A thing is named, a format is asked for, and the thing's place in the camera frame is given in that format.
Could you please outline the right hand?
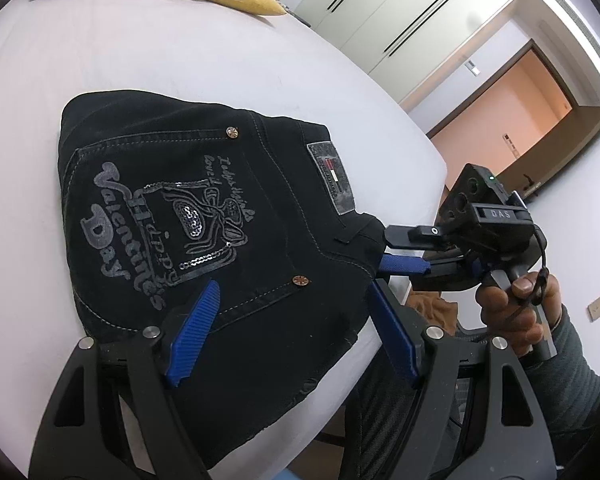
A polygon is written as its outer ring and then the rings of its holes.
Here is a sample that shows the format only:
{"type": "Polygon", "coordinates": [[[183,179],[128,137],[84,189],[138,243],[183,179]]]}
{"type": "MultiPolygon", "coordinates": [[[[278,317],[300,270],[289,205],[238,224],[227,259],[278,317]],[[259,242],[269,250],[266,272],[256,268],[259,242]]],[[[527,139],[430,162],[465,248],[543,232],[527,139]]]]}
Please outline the right hand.
{"type": "Polygon", "coordinates": [[[562,295],[553,274],[547,278],[542,301],[546,325],[541,325],[532,307],[522,307],[532,294],[538,276],[538,272],[531,272],[518,278],[507,292],[496,286],[480,286],[476,292],[481,321],[490,334],[505,338],[516,356],[529,353],[562,317],[562,295]]]}

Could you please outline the right forearm grey sleeve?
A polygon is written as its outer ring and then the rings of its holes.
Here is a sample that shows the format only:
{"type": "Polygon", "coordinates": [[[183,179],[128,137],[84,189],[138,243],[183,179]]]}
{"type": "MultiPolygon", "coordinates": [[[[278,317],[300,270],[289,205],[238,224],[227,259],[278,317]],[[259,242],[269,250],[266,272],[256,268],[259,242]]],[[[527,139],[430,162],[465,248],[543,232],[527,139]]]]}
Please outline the right forearm grey sleeve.
{"type": "Polygon", "coordinates": [[[520,359],[540,404],[561,479],[600,479],[600,376],[588,365],[568,311],[554,327],[557,356],[520,359]]]}

